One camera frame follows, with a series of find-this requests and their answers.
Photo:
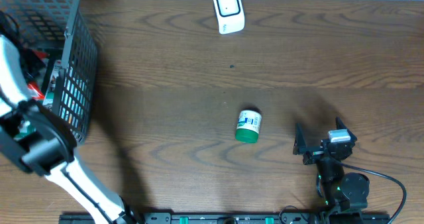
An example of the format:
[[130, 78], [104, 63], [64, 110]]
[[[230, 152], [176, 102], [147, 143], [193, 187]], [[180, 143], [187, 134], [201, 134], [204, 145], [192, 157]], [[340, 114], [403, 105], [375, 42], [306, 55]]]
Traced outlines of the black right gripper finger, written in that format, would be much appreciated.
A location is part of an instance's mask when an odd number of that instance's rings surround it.
[[348, 132], [351, 136], [350, 142], [356, 142], [357, 141], [357, 137], [346, 127], [346, 125], [342, 122], [340, 117], [335, 118], [335, 123], [336, 123], [336, 130], [337, 129], [347, 129], [348, 130]]
[[295, 140], [293, 145], [293, 154], [301, 155], [307, 150], [307, 145], [304, 139], [303, 131], [299, 123], [295, 124]]

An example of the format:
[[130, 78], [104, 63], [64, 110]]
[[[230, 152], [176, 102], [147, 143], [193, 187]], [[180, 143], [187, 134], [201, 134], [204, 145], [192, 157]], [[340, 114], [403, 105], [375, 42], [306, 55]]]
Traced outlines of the green capped white jar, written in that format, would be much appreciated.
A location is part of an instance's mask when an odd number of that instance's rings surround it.
[[257, 143], [262, 116], [251, 109], [242, 110], [238, 116], [235, 138], [245, 143]]

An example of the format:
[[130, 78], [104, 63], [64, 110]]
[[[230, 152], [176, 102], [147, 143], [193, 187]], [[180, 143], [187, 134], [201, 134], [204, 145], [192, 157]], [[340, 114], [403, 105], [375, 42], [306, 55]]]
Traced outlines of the red snack bag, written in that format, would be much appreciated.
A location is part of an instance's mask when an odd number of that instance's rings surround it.
[[34, 50], [34, 53], [39, 59], [43, 62], [41, 68], [37, 69], [35, 75], [32, 76], [29, 82], [27, 82], [27, 87], [31, 92], [32, 98], [37, 101], [42, 101], [45, 98], [44, 91], [42, 91], [42, 84], [47, 72], [48, 67], [48, 57], [49, 54], [45, 51]]

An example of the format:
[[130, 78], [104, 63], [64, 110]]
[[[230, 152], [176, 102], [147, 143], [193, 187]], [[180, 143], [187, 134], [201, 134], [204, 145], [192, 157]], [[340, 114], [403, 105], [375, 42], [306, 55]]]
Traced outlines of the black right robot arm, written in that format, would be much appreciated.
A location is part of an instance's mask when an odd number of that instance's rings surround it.
[[306, 143], [301, 125], [295, 125], [293, 154], [302, 155], [305, 165], [317, 167], [317, 191], [326, 206], [309, 216], [309, 223], [362, 223], [360, 212], [368, 207], [369, 179], [360, 173], [345, 173], [342, 161], [352, 154], [356, 136], [335, 119], [336, 129], [317, 146]]

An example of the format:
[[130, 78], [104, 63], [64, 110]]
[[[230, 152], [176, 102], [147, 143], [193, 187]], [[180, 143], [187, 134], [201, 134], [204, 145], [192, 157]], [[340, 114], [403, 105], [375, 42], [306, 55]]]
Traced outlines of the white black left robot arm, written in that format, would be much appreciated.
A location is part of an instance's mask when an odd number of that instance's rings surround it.
[[95, 223], [144, 223], [123, 198], [106, 188], [80, 161], [77, 142], [67, 124], [33, 99], [21, 63], [31, 71], [39, 57], [19, 40], [1, 14], [1, 153], [26, 173], [35, 173], [60, 186], [79, 202]]

